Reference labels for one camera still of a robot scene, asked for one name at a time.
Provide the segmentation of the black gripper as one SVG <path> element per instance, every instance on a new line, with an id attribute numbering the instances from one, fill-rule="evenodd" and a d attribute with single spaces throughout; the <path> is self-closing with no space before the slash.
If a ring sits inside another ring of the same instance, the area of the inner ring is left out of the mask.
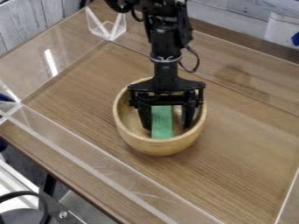
<path id="1" fill-rule="evenodd" d="M 181 57 L 163 59 L 150 57 L 154 63 L 154 77 L 130 84 L 130 105 L 138 109 L 143 127 L 153 129 L 151 106 L 182 105 L 182 123 L 187 129 L 193 125 L 197 108 L 205 101 L 206 84 L 179 75 Z"/>

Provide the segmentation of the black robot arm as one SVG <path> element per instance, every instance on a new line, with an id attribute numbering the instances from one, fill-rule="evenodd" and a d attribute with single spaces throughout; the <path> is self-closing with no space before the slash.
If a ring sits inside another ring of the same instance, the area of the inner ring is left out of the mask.
<path id="1" fill-rule="evenodd" d="M 150 60 L 154 77 L 127 86 L 130 105 L 138 110 L 143 127 L 153 128 L 155 106 L 181 106 L 182 123 L 193 125 L 195 110 L 203 105 L 206 84 L 187 80 L 178 74 L 183 68 L 182 50 L 190 50 L 193 25 L 187 0 L 105 0 L 118 13 L 137 13 L 134 19 L 145 24 L 151 44 Z"/>

